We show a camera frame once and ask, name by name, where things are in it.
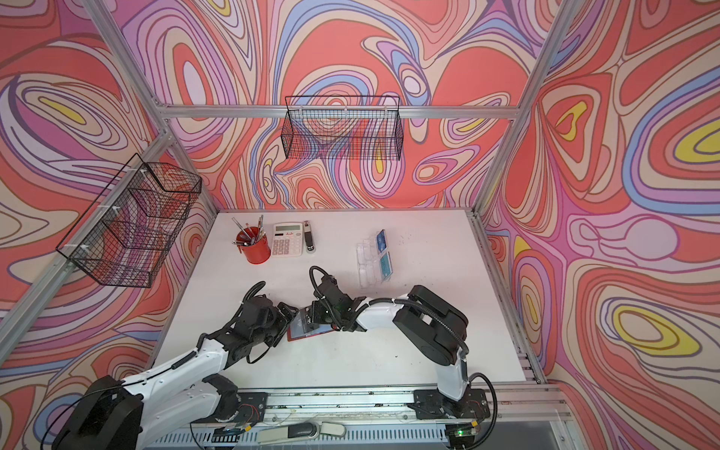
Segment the red leather card holder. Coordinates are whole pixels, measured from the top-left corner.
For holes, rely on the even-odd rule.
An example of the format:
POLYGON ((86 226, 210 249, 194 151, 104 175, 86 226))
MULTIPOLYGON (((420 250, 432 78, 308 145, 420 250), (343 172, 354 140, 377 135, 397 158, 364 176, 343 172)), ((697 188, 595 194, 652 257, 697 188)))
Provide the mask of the red leather card holder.
POLYGON ((331 324, 315 324, 311 322, 311 308, 304 307, 290 323, 287 339, 289 342, 300 341, 300 339, 312 338, 333 331, 331 324))

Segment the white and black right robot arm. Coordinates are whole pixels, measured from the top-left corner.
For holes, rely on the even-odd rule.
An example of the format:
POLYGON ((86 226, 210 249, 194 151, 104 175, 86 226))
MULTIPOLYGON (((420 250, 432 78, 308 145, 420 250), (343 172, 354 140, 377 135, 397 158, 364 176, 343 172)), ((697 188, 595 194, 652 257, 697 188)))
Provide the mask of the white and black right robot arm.
POLYGON ((437 387, 415 390, 408 404, 418 419, 497 418, 497 394, 489 377, 468 373, 469 320, 459 309, 423 285, 398 297, 351 298, 320 266, 309 268, 309 279, 314 300, 308 326, 348 333, 395 328, 435 365, 437 387))

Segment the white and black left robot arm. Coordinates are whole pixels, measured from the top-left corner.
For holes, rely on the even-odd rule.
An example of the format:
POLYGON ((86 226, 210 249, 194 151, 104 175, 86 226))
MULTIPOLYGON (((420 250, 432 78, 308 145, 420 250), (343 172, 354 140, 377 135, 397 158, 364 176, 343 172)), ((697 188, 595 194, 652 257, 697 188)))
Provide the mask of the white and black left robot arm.
POLYGON ((191 350, 137 375, 105 376, 67 406, 67 421, 54 449, 144 449, 198 419, 232 419, 239 408, 237 386, 225 369, 249 359, 254 347, 276 347, 298 308, 273 303, 253 285, 224 326, 202 333, 191 350))

